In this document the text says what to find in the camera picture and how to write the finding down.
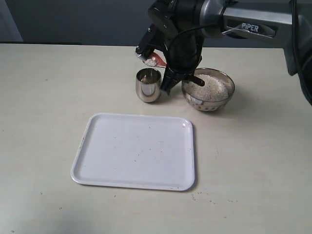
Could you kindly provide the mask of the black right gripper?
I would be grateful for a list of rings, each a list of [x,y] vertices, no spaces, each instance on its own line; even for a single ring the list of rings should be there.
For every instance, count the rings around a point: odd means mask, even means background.
[[[136,56],[147,60],[154,50],[166,58],[160,89],[166,94],[193,75],[200,62],[203,36],[199,27],[202,0],[157,0],[148,9],[152,23],[136,47]]]

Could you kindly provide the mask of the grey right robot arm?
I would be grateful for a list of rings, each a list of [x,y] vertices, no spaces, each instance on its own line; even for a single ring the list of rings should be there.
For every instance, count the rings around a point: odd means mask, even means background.
[[[302,93],[312,100],[312,14],[295,0],[276,11],[271,3],[235,0],[157,0],[148,10],[152,24],[136,47],[148,60],[154,50],[166,59],[161,90],[182,81],[199,86],[195,76],[206,38],[254,39],[283,49],[289,75],[298,75]]]

